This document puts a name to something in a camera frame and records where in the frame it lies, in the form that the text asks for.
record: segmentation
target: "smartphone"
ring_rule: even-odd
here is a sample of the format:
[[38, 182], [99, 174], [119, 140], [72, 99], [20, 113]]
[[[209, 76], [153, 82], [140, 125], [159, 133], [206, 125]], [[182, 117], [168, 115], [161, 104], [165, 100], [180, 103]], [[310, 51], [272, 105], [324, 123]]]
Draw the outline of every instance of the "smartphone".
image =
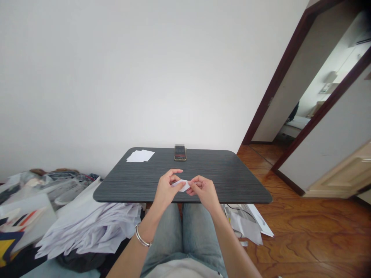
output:
[[175, 145], [174, 148], [174, 160], [176, 161], [186, 161], [187, 155], [186, 155], [186, 148], [184, 145]]

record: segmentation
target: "dark wooden door frame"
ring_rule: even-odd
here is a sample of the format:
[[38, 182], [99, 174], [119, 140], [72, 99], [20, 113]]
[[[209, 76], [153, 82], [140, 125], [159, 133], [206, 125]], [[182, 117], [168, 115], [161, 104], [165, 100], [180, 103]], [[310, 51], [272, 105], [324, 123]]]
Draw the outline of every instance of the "dark wooden door frame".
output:
[[272, 171], [277, 171], [282, 164], [288, 159], [293, 151], [301, 144], [301, 142], [307, 137], [307, 135], [314, 129], [319, 121], [326, 115], [326, 113], [335, 105], [335, 103], [341, 98], [341, 96], [349, 89], [354, 81], [360, 76], [360, 74], [371, 64], [371, 47], [366, 51], [362, 58], [356, 63], [351, 69], [347, 76], [341, 81], [338, 87], [332, 92], [325, 103], [318, 109], [317, 113], [308, 122], [304, 129], [295, 138], [286, 152], [278, 159], [273, 165]]
[[303, 16], [301, 17], [298, 26], [296, 27], [293, 36], [282, 56], [281, 61], [278, 64], [278, 67], [272, 77], [271, 82], [265, 92], [262, 101], [255, 113], [254, 118], [247, 130], [245, 138], [242, 141], [243, 145], [248, 145], [251, 143], [251, 140], [258, 129], [265, 113], [268, 110], [269, 102], [276, 94], [279, 86], [281, 85], [283, 78], [285, 77], [288, 69], [290, 68], [296, 54], [299, 51], [305, 37], [307, 36], [310, 28], [313, 25], [316, 17], [323, 13], [324, 11], [336, 6], [344, 0], [320, 0], [316, 4], [307, 8]]

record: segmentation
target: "left hand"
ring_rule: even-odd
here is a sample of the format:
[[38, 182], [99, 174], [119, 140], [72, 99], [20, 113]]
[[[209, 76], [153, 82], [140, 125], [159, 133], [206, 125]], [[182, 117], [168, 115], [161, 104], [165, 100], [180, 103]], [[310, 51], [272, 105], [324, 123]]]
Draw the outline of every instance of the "left hand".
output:
[[186, 184], [183, 181], [177, 186], [171, 186], [171, 184], [180, 180], [180, 177], [175, 174], [181, 172], [183, 172], [181, 169], [170, 169], [158, 181], [157, 191], [153, 203], [158, 204], [163, 208], [163, 210], [165, 210], [171, 204], [175, 195]]

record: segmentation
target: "jeans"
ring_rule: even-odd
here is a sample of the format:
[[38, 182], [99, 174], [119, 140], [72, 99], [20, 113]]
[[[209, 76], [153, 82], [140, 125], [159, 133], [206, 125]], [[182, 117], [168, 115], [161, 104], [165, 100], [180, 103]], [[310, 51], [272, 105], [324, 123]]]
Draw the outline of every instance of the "jeans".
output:
[[177, 204], [170, 204], [162, 215], [140, 277], [159, 264], [184, 258], [192, 258], [228, 277], [213, 220], [202, 204], [183, 204], [183, 224]]

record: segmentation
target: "white shirt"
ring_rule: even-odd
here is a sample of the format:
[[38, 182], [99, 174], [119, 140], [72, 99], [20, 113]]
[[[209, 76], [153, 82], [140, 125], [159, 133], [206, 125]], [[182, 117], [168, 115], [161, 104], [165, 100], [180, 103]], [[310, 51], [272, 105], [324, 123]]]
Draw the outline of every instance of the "white shirt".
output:
[[191, 258], [173, 260], [156, 266], [146, 278], [221, 278], [207, 266]]

